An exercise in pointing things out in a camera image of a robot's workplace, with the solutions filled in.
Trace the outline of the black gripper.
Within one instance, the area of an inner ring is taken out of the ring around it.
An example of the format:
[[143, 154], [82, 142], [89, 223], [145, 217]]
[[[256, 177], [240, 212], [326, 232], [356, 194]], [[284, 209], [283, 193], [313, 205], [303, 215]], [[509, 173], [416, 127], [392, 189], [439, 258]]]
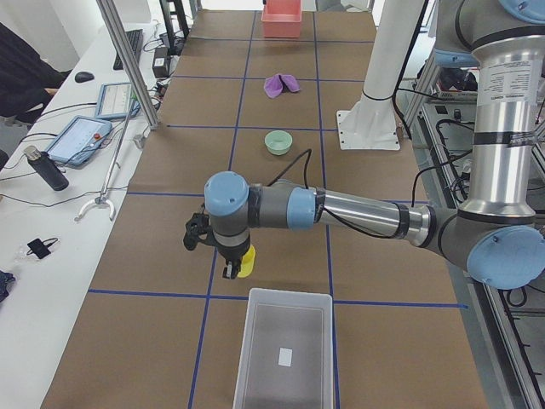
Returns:
[[236, 279], [239, 273], [239, 267], [242, 265], [244, 255], [250, 249], [250, 238], [244, 242], [235, 245], [222, 245], [217, 243], [218, 252], [225, 258], [226, 266], [223, 268], [222, 277], [224, 279]]

